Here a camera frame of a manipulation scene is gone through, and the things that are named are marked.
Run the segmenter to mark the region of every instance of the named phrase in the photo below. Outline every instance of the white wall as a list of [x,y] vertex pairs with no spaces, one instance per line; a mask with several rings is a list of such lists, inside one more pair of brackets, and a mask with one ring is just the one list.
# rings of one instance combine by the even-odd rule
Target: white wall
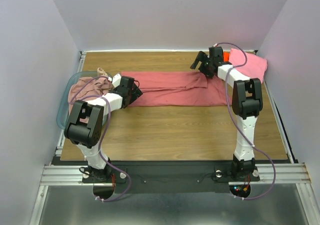
[[287,0],[259,55],[293,153],[305,162],[320,204],[320,0]]
[[53,0],[80,50],[258,49],[286,0]]
[[52,0],[0,0],[0,223],[29,224],[79,52]]

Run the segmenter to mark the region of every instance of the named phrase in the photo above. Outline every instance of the purple cable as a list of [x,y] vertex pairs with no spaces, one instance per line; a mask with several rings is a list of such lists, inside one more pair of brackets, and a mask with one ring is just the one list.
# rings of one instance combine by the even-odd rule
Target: purple cable
[[[97,77],[92,78],[90,81],[88,81],[88,82],[73,96],[73,98],[70,100],[69,104],[73,104],[74,102],[72,102],[72,101],[76,98],[76,96],[77,96],[90,82],[92,82],[93,80],[98,79],[98,78],[106,78],[106,79],[108,79],[107,76],[97,76]],[[108,130],[108,128],[109,128],[109,125],[110,125],[111,106],[110,106],[109,101],[108,101],[105,97],[98,96],[98,95],[86,96],[86,97],[83,97],[81,100],[88,99],[88,98],[100,98],[100,99],[103,99],[103,100],[106,102],[106,105],[107,105],[107,107],[108,107],[108,121],[107,121],[107,124],[106,124],[106,126],[105,126],[105,128],[104,128],[104,131],[103,131],[103,133],[102,133],[102,136],[101,136],[100,141],[99,141],[99,144],[98,144],[99,155],[100,155],[100,157],[102,158],[102,160],[103,160],[108,166],[110,166],[110,167],[113,168],[114,170],[117,170],[117,171],[120,172],[120,173],[125,174],[125,175],[127,176],[128,180],[129,180],[129,184],[128,184],[128,186],[126,187],[126,189],[125,189],[119,196],[117,196],[117,197],[115,197],[115,198],[104,200],[104,199],[99,198],[98,196],[95,196],[96,199],[98,199],[99,201],[102,201],[102,202],[104,202],[104,203],[106,203],[106,202],[114,202],[114,201],[120,199],[123,195],[125,195],[125,194],[129,191],[129,189],[131,188],[132,180],[131,180],[131,177],[130,177],[130,175],[129,175],[128,173],[126,173],[125,171],[117,168],[116,166],[114,166],[113,164],[111,164],[110,162],[108,162],[108,160],[103,156],[103,154],[102,154],[102,152],[101,152],[102,141],[103,141],[103,139],[105,138],[106,132],[107,132],[107,130]]]
[[230,118],[231,118],[234,126],[236,127],[236,129],[237,129],[237,130],[239,131],[239,133],[243,136],[243,138],[250,144],[250,146],[253,147],[254,150],[258,151],[259,153],[262,153],[263,155],[265,155],[265,156],[268,158],[268,160],[271,162],[271,165],[272,165],[272,168],[273,168],[273,180],[272,180],[272,183],[271,183],[271,185],[270,185],[270,187],[269,187],[269,189],[268,189],[267,191],[265,191],[264,193],[262,193],[262,194],[260,194],[260,195],[258,195],[258,196],[254,196],[254,197],[249,197],[249,198],[244,198],[244,197],[242,197],[242,199],[244,199],[244,200],[255,200],[255,199],[262,198],[264,195],[268,194],[268,193],[272,190],[272,188],[274,187],[275,182],[276,182],[276,176],[277,176],[276,167],[275,167],[275,164],[274,164],[274,162],[272,161],[271,157],[270,157],[268,154],[266,154],[264,151],[256,148],[255,145],[246,137],[246,135],[245,135],[245,134],[241,131],[241,129],[238,127],[237,122],[236,122],[235,118],[232,116],[232,113],[231,113],[230,103],[229,103],[229,99],[228,99],[228,97],[229,97],[229,94],[228,94],[228,78],[229,78],[229,75],[230,75],[230,72],[232,71],[232,69],[234,69],[234,68],[239,68],[239,67],[243,67],[244,65],[247,64],[247,62],[248,62],[248,57],[247,57],[245,51],[243,51],[240,47],[238,47],[237,45],[235,45],[235,44],[233,44],[233,43],[229,43],[229,42],[219,42],[219,43],[216,44],[216,46],[218,46],[218,45],[220,45],[220,44],[228,44],[228,45],[235,46],[236,48],[238,48],[238,49],[243,53],[244,58],[245,58],[245,61],[244,61],[243,64],[233,66],[232,68],[230,68],[230,69],[228,70],[228,72],[226,73],[226,76],[225,76],[225,87],[224,87],[224,88],[225,88],[225,97],[226,97],[226,104],[227,104],[227,108],[228,108],[228,112],[229,112]]

